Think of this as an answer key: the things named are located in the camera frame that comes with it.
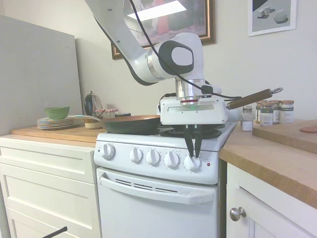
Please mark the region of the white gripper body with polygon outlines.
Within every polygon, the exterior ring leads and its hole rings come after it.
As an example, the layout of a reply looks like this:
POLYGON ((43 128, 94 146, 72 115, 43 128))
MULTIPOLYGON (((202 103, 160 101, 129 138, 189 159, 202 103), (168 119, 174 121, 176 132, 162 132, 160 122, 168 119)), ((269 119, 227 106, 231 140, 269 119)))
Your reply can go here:
POLYGON ((220 98, 160 101, 160 121, 163 125, 223 124, 227 119, 226 103, 220 98))

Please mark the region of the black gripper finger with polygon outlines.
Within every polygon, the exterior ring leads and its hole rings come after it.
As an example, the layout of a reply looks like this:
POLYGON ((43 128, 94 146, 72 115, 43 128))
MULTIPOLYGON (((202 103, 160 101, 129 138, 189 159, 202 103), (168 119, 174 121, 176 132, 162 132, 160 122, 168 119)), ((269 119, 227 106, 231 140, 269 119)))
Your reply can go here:
POLYGON ((203 139, 203 130, 201 125, 194 125, 194 136, 195 136, 195 157, 198 158, 201 150, 201 144, 203 139))
POLYGON ((192 127, 191 125, 185 125, 184 126, 184 139, 187 145, 187 149, 189 152, 189 155, 191 157, 194 156, 194 145, 192 141, 192 127))

